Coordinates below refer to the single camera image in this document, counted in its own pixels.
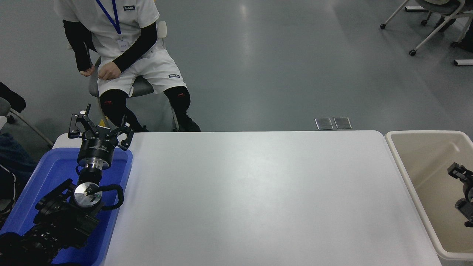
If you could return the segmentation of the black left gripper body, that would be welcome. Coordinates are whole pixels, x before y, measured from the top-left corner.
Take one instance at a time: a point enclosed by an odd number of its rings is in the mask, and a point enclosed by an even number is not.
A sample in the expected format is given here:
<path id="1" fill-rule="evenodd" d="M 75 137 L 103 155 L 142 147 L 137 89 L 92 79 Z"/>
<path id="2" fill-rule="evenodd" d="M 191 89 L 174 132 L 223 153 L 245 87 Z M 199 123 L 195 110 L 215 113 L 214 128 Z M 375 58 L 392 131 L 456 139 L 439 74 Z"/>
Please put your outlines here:
<path id="1" fill-rule="evenodd" d="M 99 158 L 105 162 L 111 162 L 117 143 L 117 135 L 112 134 L 111 130 L 106 128 L 100 127 L 98 130 L 85 131 L 82 134 L 82 144 L 77 161 Z"/>

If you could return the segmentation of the person's left hand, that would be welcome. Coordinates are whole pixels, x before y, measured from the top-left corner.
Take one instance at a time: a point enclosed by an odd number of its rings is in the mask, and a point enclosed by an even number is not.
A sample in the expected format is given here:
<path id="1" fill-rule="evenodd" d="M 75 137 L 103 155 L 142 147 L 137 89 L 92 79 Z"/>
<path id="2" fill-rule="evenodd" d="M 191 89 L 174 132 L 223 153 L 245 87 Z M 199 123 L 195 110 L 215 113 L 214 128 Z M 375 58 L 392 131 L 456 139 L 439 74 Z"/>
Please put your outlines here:
<path id="1" fill-rule="evenodd" d="M 122 71 L 114 62 L 101 64 L 98 70 L 98 79 L 108 81 L 120 77 Z"/>

